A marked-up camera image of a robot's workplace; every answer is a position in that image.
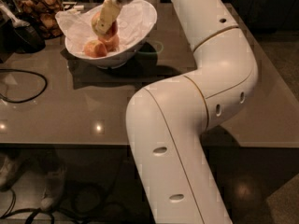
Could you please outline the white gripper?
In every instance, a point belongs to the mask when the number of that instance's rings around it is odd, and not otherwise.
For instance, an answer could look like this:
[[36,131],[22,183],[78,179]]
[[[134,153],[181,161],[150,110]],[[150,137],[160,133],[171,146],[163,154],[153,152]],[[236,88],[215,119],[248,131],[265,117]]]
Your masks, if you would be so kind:
[[120,13],[121,4],[118,0],[105,0],[101,6],[101,10],[94,17],[94,31],[97,34],[106,34]]

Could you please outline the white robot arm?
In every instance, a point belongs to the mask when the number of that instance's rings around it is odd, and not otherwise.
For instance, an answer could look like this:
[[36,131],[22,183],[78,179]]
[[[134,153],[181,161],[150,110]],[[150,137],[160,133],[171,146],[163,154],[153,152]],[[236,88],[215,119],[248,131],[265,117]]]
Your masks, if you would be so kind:
[[258,79],[241,28],[221,0],[171,0],[195,70],[140,89],[126,130],[156,224],[233,224],[200,143],[238,113]]

